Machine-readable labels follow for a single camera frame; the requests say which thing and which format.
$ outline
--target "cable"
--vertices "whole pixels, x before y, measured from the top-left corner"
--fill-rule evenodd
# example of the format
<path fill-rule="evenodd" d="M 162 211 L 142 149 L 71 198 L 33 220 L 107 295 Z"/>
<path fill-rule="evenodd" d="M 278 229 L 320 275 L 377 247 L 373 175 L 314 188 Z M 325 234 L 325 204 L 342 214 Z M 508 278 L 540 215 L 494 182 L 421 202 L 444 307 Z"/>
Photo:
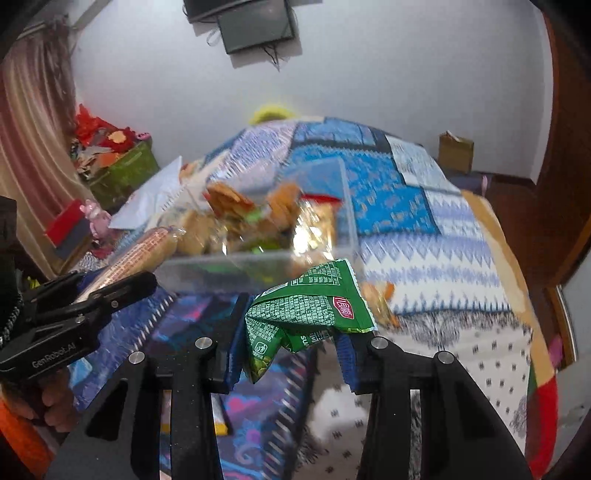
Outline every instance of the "cable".
<path fill-rule="evenodd" d="M 213 36 L 218 33 L 220 31 L 219 28 L 215 28 L 214 30 L 211 30 L 211 32 L 209 33 L 209 35 L 207 36 L 207 39 L 205 40 L 207 42 L 207 45 L 209 45 L 210 47 L 215 47 L 218 43 L 219 43 L 219 38 L 217 39 L 217 41 L 215 43 L 211 42 L 211 39 L 213 38 Z"/>
<path fill-rule="evenodd" d="M 273 53 L 270 53 L 267 50 L 267 47 L 266 46 L 262 46 L 261 48 L 262 48 L 263 52 L 265 52 L 267 55 L 270 56 L 271 61 L 273 62 L 273 65 L 275 66 L 275 68 L 277 69 L 277 71 L 280 72 L 281 71 L 281 68 L 280 68 L 280 65 L 279 65 L 279 58 L 277 56 L 277 45 L 276 44 L 273 44 L 273 45 L 271 45 L 271 47 L 273 48 Z"/>

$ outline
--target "snack package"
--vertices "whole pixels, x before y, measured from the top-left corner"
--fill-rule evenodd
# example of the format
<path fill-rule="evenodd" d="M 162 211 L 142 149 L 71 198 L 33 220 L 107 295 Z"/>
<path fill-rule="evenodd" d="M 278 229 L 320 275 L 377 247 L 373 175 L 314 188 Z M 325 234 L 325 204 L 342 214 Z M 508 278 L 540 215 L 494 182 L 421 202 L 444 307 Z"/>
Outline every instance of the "snack package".
<path fill-rule="evenodd" d="M 144 233 L 125 253 L 92 281 L 75 303 L 88 300 L 91 293 L 141 271 L 152 272 L 172 256 L 184 231 L 174 227 L 157 227 Z"/>
<path fill-rule="evenodd" d="M 243 218 L 255 209 L 254 202 L 221 181 L 207 185 L 206 199 L 218 218 Z"/>
<path fill-rule="evenodd" d="M 333 260 L 332 250 L 337 242 L 336 211 L 339 207 L 340 200 L 332 197 L 302 197 L 292 244 L 291 274 L 294 277 L 314 265 Z"/>
<path fill-rule="evenodd" d="M 209 238 L 216 229 L 216 218 L 211 212 L 194 210 L 190 206 L 173 206 L 167 210 L 158 226 L 176 227 L 184 230 L 179 237 L 177 252 L 181 255 L 203 255 L 209 244 Z"/>
<path fill-rule="evenodd" d="M 256 383 L 280 347 L 298 352 L 331 336 L 333 330 L 376 329 L 348 260 L 309 269 L 257 296 L 246 316 L 249 360 L 245 371 Z"/>
<path fill-rule="evenodd" d="M 382 282 L 377 285 L 369 282 L 363 282 L 361 284 L 361 295 L 363 295 L 365 301 L 368 303 L 375 321 L 385 327 L 400 327 L 396 315 L 388 307 L 388 300 L 394 295 L 394 290 L 394 285 L 390 282 Z"/>
<path fill-rule="evenodd" d="M 268 214 L 259 222 L 258 229 L 264 232 L 283 232 L 293 227 L 299 213 L 300 188 L 293 182 L 284 182 L 267 195 Z"/>

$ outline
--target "nutrition label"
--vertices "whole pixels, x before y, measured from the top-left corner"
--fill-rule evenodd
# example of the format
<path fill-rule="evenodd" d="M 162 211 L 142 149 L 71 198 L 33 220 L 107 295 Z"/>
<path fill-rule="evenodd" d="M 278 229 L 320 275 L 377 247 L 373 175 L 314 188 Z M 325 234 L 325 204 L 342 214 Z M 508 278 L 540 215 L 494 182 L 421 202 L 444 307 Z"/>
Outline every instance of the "nutrition label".
<path fill-rule="evenodd" d="M 312 343 L 318 343 L 323 340 L 326 340 L 327 338 L 330 338 L 330 333 L 328 332 L 328 330 L 321 330 L 319 332 L 314 332 L 310 334 L 310 340 L 312 340 Z"/>
<path fill-rule="evenodd" d="M 277 333 L 278 327 L 275 325 L 259 322 L 255 319 L 247 319 L 246 321 L 248 322 L 248 333 L 252 339 L 260 337 L 270 342 Z"/>
<path fill-rule="evenodd" d="M 335 324 L 335 313 L 330 301 L 323 296 L 294 295 L 259 303 L 251 307 L 248 316 L 261 321 L 281 319 L 300 325 Z"/>
<path fill-rule="evenodd" d="M 340 280 L 340 270 L 331 262 L 312 267 L 300 278 L 293 280 L 291 284 L 293 286 L 309 284 L 340 285 Z"/>

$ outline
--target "green box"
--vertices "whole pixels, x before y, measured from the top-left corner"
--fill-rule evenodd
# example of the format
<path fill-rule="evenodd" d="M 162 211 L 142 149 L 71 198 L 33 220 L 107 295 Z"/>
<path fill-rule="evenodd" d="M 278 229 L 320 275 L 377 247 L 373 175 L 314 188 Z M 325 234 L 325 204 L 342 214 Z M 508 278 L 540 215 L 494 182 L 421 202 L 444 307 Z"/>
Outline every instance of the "green box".
<path fill-rule="evenodd" d="M 127 198 L 160 170 L 147 142 L 141 142 L 116 163 L 104 168 L 89 183 L 90 191 L 109 210 L 124 204 Z"/>

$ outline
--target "orange sleeve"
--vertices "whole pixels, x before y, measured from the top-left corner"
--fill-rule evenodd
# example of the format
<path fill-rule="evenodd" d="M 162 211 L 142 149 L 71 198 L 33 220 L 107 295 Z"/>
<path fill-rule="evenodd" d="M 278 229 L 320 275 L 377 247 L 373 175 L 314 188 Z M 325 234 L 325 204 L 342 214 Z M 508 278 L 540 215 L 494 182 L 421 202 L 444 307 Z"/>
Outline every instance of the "orange sleeve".
<path fill-rule="evenodd" d="M 0 400 L 0 430 L 12 450 L 35 478 L 41 479 L 53 460 L 53 454 L 26 419 L 16 417 Z"/>

